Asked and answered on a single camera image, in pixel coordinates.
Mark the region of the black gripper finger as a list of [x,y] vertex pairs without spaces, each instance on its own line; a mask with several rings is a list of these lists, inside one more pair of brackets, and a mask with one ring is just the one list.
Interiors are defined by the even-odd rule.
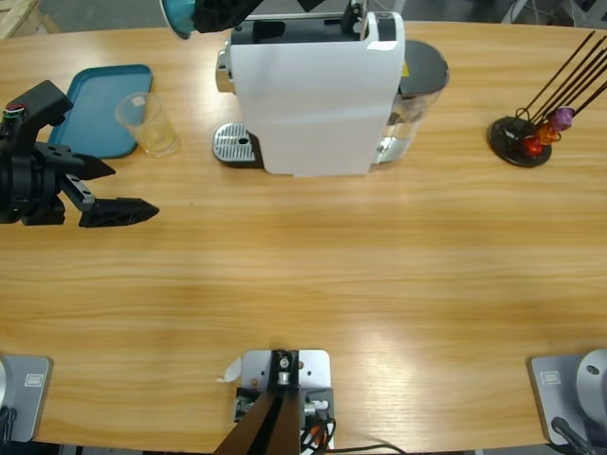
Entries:
[[159,208],[140,198],[96,199],[81,212],[81,228],[110,228],[147,221],[159,213]]
[[236,27],[261,3],[262,0],[196,0],[194,28],[211,33]]
[[95,156],[74,153],[64,145],[36,143],[35,149],[42,159],[43,166],[58,174],[70,174],[88,181],[116,173],[112,167]]
[[194,2],[194,21],[226,21],[231,18],[231,5],[224,0],[196,0]]

